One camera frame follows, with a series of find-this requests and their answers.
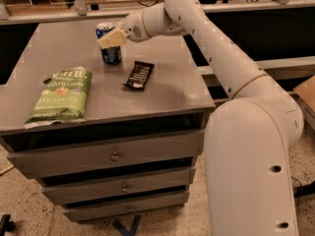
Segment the gray countertop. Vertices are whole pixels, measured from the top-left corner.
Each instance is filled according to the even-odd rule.
[[[103,63],[95,26],[112,20],[40,24],[0,93],[0,133],[21,132],[51,74],[82,66],[93,72],[85,124],[211,109],[215,104],[181,36],[123,46],[119,65]],[[124,87],[135,61],[155,64],[144,91]]]

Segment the can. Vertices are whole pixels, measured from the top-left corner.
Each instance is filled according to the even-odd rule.
[[[115,25],[113,23],[100,23],[96,26],[96,36],[101,38],[114,30]],[[121,60],[121,49],[120,46],[114,46],[110,48],[101,49],[101,57],[103,62],[106,64],[117,64]]]

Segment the can lid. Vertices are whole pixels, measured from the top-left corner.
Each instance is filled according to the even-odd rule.
[[[115,25],[112,22],[100,23],[96,26],[99,30],[112,30],[114,27]]]

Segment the blue tape mark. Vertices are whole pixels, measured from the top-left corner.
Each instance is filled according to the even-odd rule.
[[[130,231],[128,231],[126,229],[125,226],[123,226],[118,219],[115,219],[113,222],[112,222],[112,225],[117,229],[117,231],[120,232],[120,234],[122,236],[135,236],[136,235],[136,232],[137,232],[137,229],[138,229],[138,226],[139,226],[139,223],[140,223],[140,218],[141,216],[140,215],[135,215],[134,217],[134,220],[132,222],[132,225],[130,227]]]

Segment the table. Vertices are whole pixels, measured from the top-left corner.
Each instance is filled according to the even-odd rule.
[[[0,94],[8,159],[72,221],[185,204],[215,108],[181,36],[128,41],[109,66],[96,44],[100,22],[39,24]],[[122,86],[136,60],[155,64],[144,91]],[[25,129],[42,81],[77,66],[94,74],[86,122]]]

